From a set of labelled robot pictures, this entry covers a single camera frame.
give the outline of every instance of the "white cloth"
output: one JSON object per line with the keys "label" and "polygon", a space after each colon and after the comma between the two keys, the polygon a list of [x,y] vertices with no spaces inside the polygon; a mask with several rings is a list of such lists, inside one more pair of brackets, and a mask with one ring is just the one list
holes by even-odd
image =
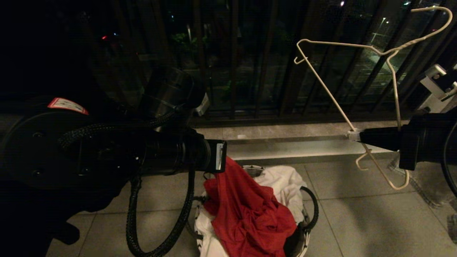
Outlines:
{"label": "white cloth", "polygon": [[[269,167],[254,180],[261,186],[273,188],[276,199],[289,208],[297,224],[304,220],[300,187],[306,187],[306,183],[293,167]],[[203,240],[197,240],[200,257],[229,257],[214,234],[211,221],[215,217],[211,216],[203,206],[197,210],[196,216],[198,218],[195,220],[195,229],[203,235]]]}

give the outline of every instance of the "tiled floor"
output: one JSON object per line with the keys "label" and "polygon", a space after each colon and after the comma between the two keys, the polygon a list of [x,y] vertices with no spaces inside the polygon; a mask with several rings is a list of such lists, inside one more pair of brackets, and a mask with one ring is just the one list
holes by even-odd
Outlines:
{"label": "tiled floor", "polygon": [[[457,246],[446,232],[446,217],[453,213],[450,206],[432,210],[413,188],[394,191],[371,162],[361,163],[370,170],[359,171],[346,159],[293,165],[320,204],[306,256],[457,256]],[[398,174],[388,175],[395,183],[402,182]],[[186,175],[180,174],[144,181],[138,204],[138,237],[143,250],[153,250],[172,229],[184,200],[186,180]],[[198,193],[203,190],[202,182],[197,176]],[[81,230],[80,240],[71,246],[53,241],[48,256],[131,256],[125,240],[128,194],[126,186],[105,210],[71,218],[70,223]],[[306,207],[313,213],[311,201]],[[184,231],[167,256],[198,256],[195,240]]]}

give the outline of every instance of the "wire hanger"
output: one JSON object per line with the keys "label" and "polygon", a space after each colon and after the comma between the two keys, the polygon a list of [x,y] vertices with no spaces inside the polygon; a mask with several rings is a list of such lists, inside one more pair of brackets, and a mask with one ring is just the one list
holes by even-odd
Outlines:
{"label": "wire hanger", "polygon": [[[392,48],[392,49],[389,49],[385,52],[381,52],[379,51],[378,49],[374,48],[373,46],[369,46],[369,45],[359,45],[359,44],[349,44],[349,43],[337,43],[337,42],[325,42],[325,41],[312,41],[312,40],[309,40],[309,39],[301,39],[300,41],[297,42],[297,48],[298,50],[300,51],[300,54],[303,56],[303,59],[300,60],[300,61],[297,61],[298,57],[295,57],[294,59],[294,63],[295,64],[300,64],[302,63],[303,61],[305,61],[309,68],[312,70],[312,72],[314,73],[314,75],[316,76],[317,80],[319,80],[319,82],[321,83],[322,87],[325,89],[325,91],[327,91],[328,95],[330,96],[330,98],[332,99],[333,103],[336,105],[336,107],[338,108],[339,112],[341,113],[341,115],[343,115],[345,121],[349,124],[349,127],[351,128],[351,131],[355,131],[356,128],[352,125],[351,121],[349,120],[349,118],[346,116],[345,112],[343,111],[343,109],[341,108],[341,106],[338,104],[338,102],[336,101],[336,99],[333,97],[332,93],[330,92],[330,90],[327,88],[327,86],[325,85],[325,83],[322,81],[322,79],[320,78],[319,74],[316,72],[316,70],[314,69],[314,67],[311,65],[311,63],[308,61],[308,57],[305,56],[305,54],[303,53],[302,49],[300,48],[299,44],[301,42],[308,42],[308,43],[314,43],[314,44],[327,44],[327,45],[339,45],[339,46],[350,46],[350,47],[360,47],[360,48],[367,48],[373,52],[375,52],[378,56],[383,56],[383,55],[386,55],[386,54],[390,54],[389,57],[387,57],[387,60],[386,60],[386,63],[392,73],[392,81],[393,81],[393,96],[394,96],[394,100],[395,100],[395,111],[396,111],[396,114],[397,114],[397,126],[398,126],[398,131],[401,130],[401,115],[400,115],[400,104],[399,104],[399,95],[398,95],[398,90],[397,90],[397,78],[395,76],[395,70],[392,66],[392,64],[390,63],[390,59],[392,59],[395,55],[398,54],[398,52],[408,46],[411,46],[415,43],[418,43],[418,42],[421,42],[421,41],[424,41],[426,40],[427,38],[429,37],[432,37],[438,33],[440,33],[441,31],[443,31],[447,26],[449,26],[449,24],[451,23],[452,21],[452,12],[451,10],[445,8],[445,7],[442,7],[442,6],[432,6],[432,7],[426,7],[426,8],[418,8],[418,9],[412,9],[411,12],[420,12],[420,11],[431,11],[431,10],[441,10],[441,11],[445,11],[447,14],[448,14],[448,19],[447,19],[447,22],[438,30],[430,33],[430,34],[427,34],[423,37],[420,37],[420,38],[416,38],[416,39],[413,39],[411,41],[408,41],[406,43],[404,43],[403,45],[399,46],[399,47],[396,47],[396,48]],[[407,185],[409,184],[409,171],[408,170],[405,170],[405,174],[406,174],[406,177],[405,177],[405,182],[402,186],[400,187],[396,187],[391,181],[390,179],[387,177],[387,175],[384,173],[384,171],[382,170],[382,168],[380,167],[379,163],[377,162],[376,158],[371,154],[371,149],[369,149],[367,147],[366,144],[364,143],[361,143],[363,148],[365,148],[365,153],[363,155],[361,155],[359,158],[357,158],[356,160],[356,165],[357,167],[360,169],[360,170],[368,170],[367,168],[362,168],[360,167],[360,164],[359,164],[359,161],[365,157],[365,156],[370,156],[371,160],[374,162],[374,164],[376,165],[376,167],[378,168],[378,170],[381,172],[381,174],[384,176],[384,178],[386,179],[387,183],[389,183],[390,187],[395,189],[395,190],[401,190],[405,187],[407,187]]]}

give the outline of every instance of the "red cloth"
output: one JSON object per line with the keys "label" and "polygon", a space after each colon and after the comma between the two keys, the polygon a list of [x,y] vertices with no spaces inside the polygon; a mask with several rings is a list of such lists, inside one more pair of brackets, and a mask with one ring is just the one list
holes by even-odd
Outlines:
{"label": "red cloth", "polygon": [[227,157],[225,172],[204,183],[210,199],[205,209],[231,257],[284,257],[284,243],[297,228],[289,209],[280,204],[271,187],[255,182]]}

